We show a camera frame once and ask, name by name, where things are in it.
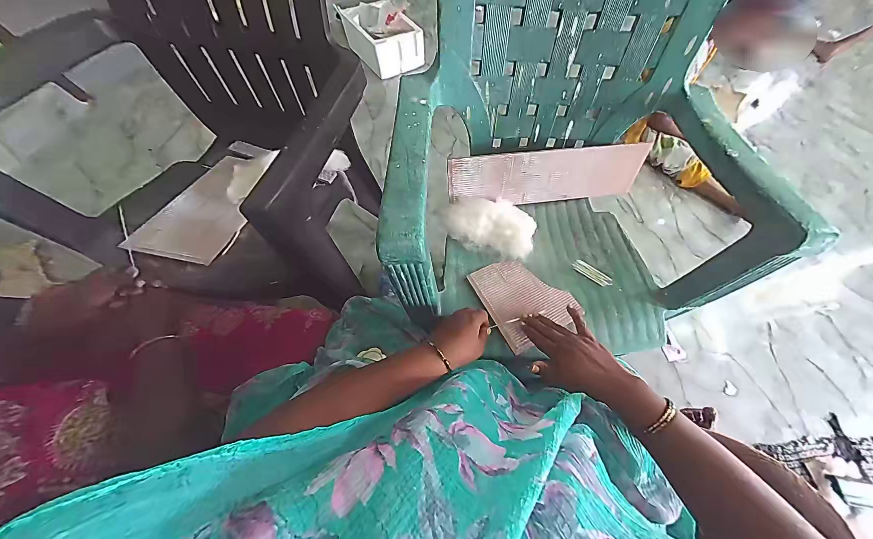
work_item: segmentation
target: red sari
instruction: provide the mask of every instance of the red sari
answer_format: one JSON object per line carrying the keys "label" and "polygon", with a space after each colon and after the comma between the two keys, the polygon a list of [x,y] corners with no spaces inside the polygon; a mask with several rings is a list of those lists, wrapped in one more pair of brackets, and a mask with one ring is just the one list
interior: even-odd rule
{"label": "red sari", "polygon": [[[312,361],[335,314],[307,307],[187,309],[181,334],[204,405],[223,413],[230,392],[254,375]],[[115,473],[107,443],[114,426],[112,397],[133,380],[134,364],[127,359],[122,353],[91,366],[47,361],[40,382],[0,386],[0,525]]]}

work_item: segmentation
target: bracelet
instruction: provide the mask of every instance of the bracelet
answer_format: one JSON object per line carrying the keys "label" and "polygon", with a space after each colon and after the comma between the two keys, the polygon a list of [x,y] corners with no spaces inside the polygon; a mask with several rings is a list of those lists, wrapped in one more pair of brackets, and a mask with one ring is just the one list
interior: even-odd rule
{"label": "bracelet", "polygon": [[136,357],[137,354],[140,353],[141,350],[143,350],[147,346],[150,346],[151,344],[157,342],[158,340],[164,340],[165,338],[179,338],[179,337],[180,337],[179,335],[161,335],[160,337],[148,338],[147,340],[144,340],[141,344],[138,344],[136,346],[136,348],[134,348],[133,351],[131,352],[130,357],[128,357],[127,359],[132,360],[133,358]]}
{"label": "bracelet", "polygon": [[443,350],[440,350],[439,346],[434,344],[432,340],[426,339],[425,343],[432,346],[433,350],[436,350],[436,353],[439,354],[439,359],[443,360],[443,365],[446,366],[446,371],[453,372],[453,368],[450,366],[450,360],[446,359],[446,356],[443,355]]}
{"label": "bracelet", "polygon": [[659,419],[656,420],[656,423],[653,423],[646,429],[647,435],[655,435],[662,429],[664,429],[667,425],[673,422],[673,419],[676,418],[676,407],[673,406],[673,402],[668,398],[666,399],[666,409],[662,412],[662,415]]}

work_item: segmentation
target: white box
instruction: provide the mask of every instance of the white box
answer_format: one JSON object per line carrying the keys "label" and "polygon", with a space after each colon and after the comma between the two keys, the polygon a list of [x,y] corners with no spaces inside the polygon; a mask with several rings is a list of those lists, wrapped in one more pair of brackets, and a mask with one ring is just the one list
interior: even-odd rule
{"label": "white box", "polygon": [[[382,5],[383,0],[371,2]],[[359,26],[359,6],[340,8],[334,5],[343,22],[350,50],[360,57],[373,73],[381,79],[389,79],[412,71],[426,63],[423,55],[423,29],[401,12],[390,23],[400,29],[388,37],[374,38]]]}

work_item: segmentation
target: dark brown plastic chair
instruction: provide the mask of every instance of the dark brown plastic chair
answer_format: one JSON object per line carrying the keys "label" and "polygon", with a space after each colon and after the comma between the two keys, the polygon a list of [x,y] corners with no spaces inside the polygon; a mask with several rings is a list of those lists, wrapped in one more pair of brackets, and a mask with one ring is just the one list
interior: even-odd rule
{"label": "dark brown plastic chair", "polygon": [[[138,227],[245,141],[280,155],[241,211],[287,262],[321,282],[313,295],[338,307],[363,293],[326,233],[341,181],[317,182],[334,148],[353,166],[358,203],[379,213],[380,189],[357,147],[350,117],[365,86],[356,55],[330,42],[322,2],[112,0],[28,32],[0,49],[0,110],[121,41],[135,43],[217,139],[197,162],[179,162],[120,204]],[[75,212],[0,172],[0,218],[110,266],[127,255],[115,208]]]}

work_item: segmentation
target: chair backrest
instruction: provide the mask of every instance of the chair backrest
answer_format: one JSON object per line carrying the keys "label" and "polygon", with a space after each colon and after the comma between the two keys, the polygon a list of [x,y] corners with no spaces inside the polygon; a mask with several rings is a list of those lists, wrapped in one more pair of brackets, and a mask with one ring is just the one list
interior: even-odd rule
{"label": "chair backrest", "polygon": [[109,0],[207,128],[276,149],[337,64],[322,0]]}
{"label": "chair backrest", "polygon": [[[442,101],[470,109],[460,113],[474,154],[611,143],[682,91],[722,5],[722,0],[446,0],[440,10],[440,58],[458,66],[452,71],[441,66]],[[442,79],[451,73],[459,77],[465,69],[485,116],[473,99],[446,95],[460,86],[451,89]]]}

